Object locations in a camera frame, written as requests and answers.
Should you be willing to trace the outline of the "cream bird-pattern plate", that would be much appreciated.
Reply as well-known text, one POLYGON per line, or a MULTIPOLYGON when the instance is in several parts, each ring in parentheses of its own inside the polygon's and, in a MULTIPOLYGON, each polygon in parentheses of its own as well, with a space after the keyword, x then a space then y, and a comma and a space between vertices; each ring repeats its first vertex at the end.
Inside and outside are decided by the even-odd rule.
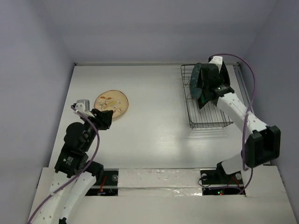
POLYGON ((94 108, 103 111, 113 111, 113 119, 118 118, 128 110, 127 96, 119 90, 109 90, 100 94, 94 103, 94 108))

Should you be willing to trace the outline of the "black square floral plate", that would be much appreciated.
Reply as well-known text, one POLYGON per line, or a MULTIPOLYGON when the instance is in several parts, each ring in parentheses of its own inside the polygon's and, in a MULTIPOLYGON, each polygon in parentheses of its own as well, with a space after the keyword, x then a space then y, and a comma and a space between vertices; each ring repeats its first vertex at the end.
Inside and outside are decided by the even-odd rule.
POLYGON ((213 95, 211 93, 203 91, 198 99, 199 109, 202 109, 208 102, 210 102, 212 97, 213 95))

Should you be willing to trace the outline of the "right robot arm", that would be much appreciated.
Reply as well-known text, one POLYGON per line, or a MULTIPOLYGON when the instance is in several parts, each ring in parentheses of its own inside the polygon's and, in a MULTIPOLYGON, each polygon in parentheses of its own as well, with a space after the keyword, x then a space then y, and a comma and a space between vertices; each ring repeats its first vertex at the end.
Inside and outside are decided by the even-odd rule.
POLYGON ((226 183, 238 171, 252 171, 255 167, 280 156, 281 131, 261 121, 245 106, 230 85, 230 78, 221 56, 212 56, 201 65, 199 80, 202 94, 200 102, 212 102, 224 112, 242 133, 239 154, 217 164, 215 178, 226 183))

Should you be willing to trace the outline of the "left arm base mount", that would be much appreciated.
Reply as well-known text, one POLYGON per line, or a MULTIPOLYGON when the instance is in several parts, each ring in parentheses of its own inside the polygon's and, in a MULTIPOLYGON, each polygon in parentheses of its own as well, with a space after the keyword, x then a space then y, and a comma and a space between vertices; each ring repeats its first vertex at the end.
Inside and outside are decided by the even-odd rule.
POLYGON ((118 169, 105 169, 103 178, 97 181, 86 196, 118 196, 118 169))

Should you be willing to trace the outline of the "teal round plate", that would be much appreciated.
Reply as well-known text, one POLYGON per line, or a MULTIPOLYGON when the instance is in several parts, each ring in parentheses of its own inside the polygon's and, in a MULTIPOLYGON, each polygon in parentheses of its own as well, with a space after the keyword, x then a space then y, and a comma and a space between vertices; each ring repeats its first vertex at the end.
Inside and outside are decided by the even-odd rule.
POLYGON ((190 78, 190 94, 194 100, 198 100, 202 94, 202 88, 198 87, 199 78, 201 78, 200 69, 202 63, 196 63, 190 78))

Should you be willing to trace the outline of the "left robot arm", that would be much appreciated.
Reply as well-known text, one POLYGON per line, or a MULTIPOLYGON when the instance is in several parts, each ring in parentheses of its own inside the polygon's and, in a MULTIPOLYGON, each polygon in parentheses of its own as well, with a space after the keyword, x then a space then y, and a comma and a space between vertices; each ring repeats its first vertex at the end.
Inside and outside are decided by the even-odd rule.
POLYGON ((83 123, 68 125, 64 145, 54 167, 48 196, 37 206, 29 224, 69 224, 78 204, 94 184, 103 180, 104 166, 89 158, 87 151, 93 141, 100 147, 100 130, 112 124, 113 111, 92 109, 85 112, 75 109, 83 123))

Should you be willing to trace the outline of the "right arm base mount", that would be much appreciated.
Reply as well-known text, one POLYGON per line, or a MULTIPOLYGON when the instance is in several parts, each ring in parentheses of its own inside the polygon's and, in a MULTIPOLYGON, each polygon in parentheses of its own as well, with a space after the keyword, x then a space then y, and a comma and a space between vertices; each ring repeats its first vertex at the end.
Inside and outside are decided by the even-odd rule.
POLYGON ((216 169, 200 171, 198 185, 204 196, 237 195, 244 189, 241 172, 220 175, 216 169))

